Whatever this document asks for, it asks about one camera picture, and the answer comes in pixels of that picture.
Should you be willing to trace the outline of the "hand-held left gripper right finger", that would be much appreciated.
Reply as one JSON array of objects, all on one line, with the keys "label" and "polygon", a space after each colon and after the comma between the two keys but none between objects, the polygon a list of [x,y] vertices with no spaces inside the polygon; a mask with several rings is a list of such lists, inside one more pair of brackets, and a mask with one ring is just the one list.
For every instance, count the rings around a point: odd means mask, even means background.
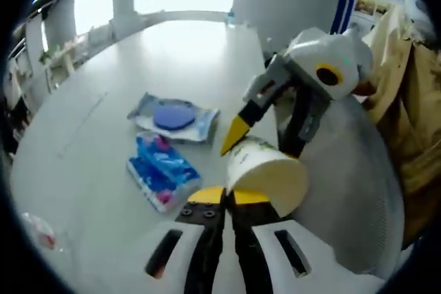
[{"label": "hand-held left gripper right finger", "polygon": [[247,293],[376,293],[382,280],[338,263],[334,249],[258,192],[227,196]]}]

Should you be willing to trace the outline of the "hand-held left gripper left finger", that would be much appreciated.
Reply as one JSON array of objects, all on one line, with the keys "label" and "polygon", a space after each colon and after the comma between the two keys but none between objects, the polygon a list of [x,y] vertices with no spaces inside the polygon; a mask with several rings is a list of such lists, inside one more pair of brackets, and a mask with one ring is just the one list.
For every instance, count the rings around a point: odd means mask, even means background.
[{"label": "hand-held left gripper left finger", "polygon": [[173,221],[161,222],[120,255],[114,293],[211,293],[223,250],[225,189],[200,189]]}]

